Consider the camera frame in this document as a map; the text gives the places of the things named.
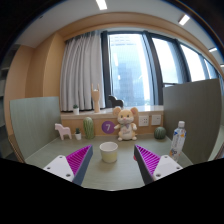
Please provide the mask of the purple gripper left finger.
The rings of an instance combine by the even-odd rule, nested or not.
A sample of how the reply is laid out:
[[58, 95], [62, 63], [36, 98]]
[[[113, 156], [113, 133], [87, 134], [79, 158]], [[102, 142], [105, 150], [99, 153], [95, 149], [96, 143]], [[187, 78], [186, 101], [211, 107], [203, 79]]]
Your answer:
[[80, 186], [92, 155], [93, 146], [88, 145], [68, 156], [57, 156], [44, 167], [44, 170]]

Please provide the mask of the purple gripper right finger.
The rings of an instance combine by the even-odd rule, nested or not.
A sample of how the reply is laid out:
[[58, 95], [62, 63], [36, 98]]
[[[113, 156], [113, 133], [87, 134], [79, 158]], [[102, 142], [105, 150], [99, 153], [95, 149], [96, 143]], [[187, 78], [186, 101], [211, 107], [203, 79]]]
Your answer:
[[159, 156], [139, 145], [134, 146], [134, 158], [145, 185], [182, 169], [170, 156]]

